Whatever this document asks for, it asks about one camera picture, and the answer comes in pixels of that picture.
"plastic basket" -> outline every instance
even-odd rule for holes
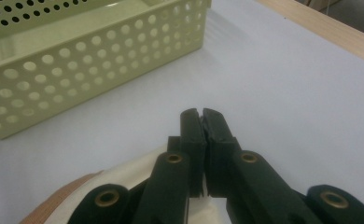
[[[203,44],[209,0],[0,0],[0,138]]]

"white table surface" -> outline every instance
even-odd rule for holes
[[[202,49],[0,141],[0,223],[166,144],[192,107],[223,113],[292,188],[364,202],[364,61],[253,0],[214,0]]]

